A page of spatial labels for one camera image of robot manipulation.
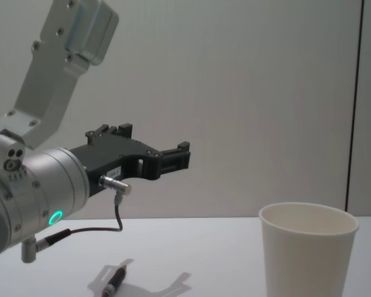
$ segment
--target vertical line on wall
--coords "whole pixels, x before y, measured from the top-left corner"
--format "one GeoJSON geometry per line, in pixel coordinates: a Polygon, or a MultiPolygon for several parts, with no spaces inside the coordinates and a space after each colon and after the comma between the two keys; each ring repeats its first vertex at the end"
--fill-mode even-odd
{"type": "Polygon", "coordinates": [[[345,211],[348,211],[348,206],[349,206],[349,188],[350,188],[350,184],[351,184],[354,121],[355,121],[355,117],[356,117],[357,87],[358,87],[358,84],[359,84],[360,49],[361,49],[361,38],[362,38],[362,30],[363,30],[363,17],[364,17],[364,0],[361,1],[361,10],[360,10],[359,44],[357,46],[356,78],[355,78],[355,83],[354,83],[352,129],[351,129],[351,143],[350,143],[350,146],[349,146],[348,179],[346,181],[345,211]]]}

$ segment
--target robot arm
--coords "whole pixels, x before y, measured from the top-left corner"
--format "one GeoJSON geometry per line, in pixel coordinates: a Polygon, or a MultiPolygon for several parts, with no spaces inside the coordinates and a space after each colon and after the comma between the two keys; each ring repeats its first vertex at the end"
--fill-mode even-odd
{"type": "Polygon", "coordinates": [[[99,64],[118,23],[101,0],[54,0],[13,110],[0,119],[0,253],[23,242],[35,260],[35,234],[80,210],[106,188],[126,193],[129,177],[158,179],[188,168],[189,143],[160,152],[131,139],[132,125],[103,125],[87,145],[23,159],[59,127],[78,78],[99,64]]]}

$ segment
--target green led ring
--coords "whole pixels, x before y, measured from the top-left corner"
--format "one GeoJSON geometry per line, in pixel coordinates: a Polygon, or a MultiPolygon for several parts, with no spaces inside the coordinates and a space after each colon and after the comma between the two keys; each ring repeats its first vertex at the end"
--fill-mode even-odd
{"type": "Polygon", "coordinates": [[[63,217],[63,211],[62,210],[58,210],[57,212],[55,212],[51,218],[49,219],[49,224],[50,225],[53,225],[53,224],[56,224],[57,222],[59,222],[61,220],[61,218],[63,217]]]}

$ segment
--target black cable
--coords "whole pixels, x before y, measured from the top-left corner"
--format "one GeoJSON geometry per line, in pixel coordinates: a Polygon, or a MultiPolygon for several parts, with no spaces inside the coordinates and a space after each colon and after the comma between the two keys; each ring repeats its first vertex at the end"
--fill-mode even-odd
{"type": "Polygon", "coordinates": [[[124,227],[122,225],[121,217],[119,216],[119,206],[114,207],[114,211],[116,213],[116,219],[118,222],[119,228],[98,228],[98,227],[91,227],[91,228],[81,228],[81,229],[65,229],[60,232],[57,232],[51,236],[47,236],[46,238],[42,239],[42,241],[46,241],[48,246],[52,246],[53,244],[57,243],[58,241],[70,236],[74,233],[86,232],[86,231],[113,231],[113,232],[121,232],[124,227]]]}

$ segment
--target cable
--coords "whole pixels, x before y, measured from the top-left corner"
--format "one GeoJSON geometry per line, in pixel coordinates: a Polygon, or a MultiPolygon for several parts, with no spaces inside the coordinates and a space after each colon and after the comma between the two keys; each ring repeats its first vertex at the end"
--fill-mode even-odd
{"type": "Polygon", "coordinates": [[[113,231],[113,232],[121,232],[124,229],[124,226],[122,225],[121,217],[119,216],[119,206],[114,206],[114,211],[116,213],[116,219],[118,222],[119,228],[98,228],[98,227],[91,227],[91,228],[81,228],[81,229],[65,229],[60,232],[57,232],[53,235],[47,236],[46,238],[40,240],[37,242],[37,248],[38,251],[42,251],[58,241],[70,236],[71,234],[80,233],[80,232],[86,232],[86,231],[113,231]]]}

